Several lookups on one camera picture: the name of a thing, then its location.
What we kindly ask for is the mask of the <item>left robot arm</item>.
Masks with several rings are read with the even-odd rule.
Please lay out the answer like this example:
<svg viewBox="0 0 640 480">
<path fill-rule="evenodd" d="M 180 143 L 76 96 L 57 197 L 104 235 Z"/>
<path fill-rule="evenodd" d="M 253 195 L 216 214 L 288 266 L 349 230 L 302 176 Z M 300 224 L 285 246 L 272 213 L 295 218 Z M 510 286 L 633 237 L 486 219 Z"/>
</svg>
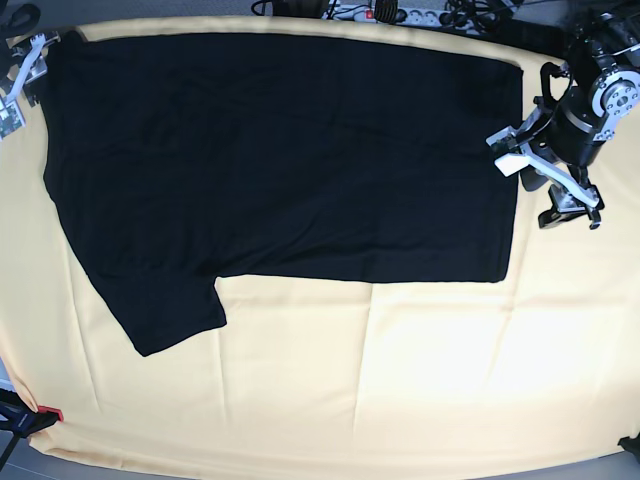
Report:
<svg viewBox="0 0 640 480">
<path fill-rule="evenodd" d="M 588 168 L 639 103 L 638 5 L 589 14 L 563 64 L 545 63 L 540 79 L 526 120 L 487 138 L 494 164 L 506 177 L 518 175 L 528 192 L 549 187 L 540 228 L 586 216 L 596 229 L 604 201 Z"/>
</svg>

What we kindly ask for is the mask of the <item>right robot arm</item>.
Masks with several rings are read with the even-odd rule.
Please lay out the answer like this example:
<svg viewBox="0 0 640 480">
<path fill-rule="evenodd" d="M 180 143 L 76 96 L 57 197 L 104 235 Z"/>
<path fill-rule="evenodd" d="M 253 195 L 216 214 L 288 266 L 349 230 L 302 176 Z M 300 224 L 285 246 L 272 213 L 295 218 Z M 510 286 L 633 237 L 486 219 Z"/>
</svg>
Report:
<svg viewBox="0 0 640 480">
<path fill-rule="evenodd" d="M 39 103 L 35 86 L 48 72 L 48 49 L 60 41 L 55 30 L 36 31 L 40 17 L 25 3 L 1 20 L 1 90 L 11 100 L 23 95 L 31 107 Z"/>
</svg>

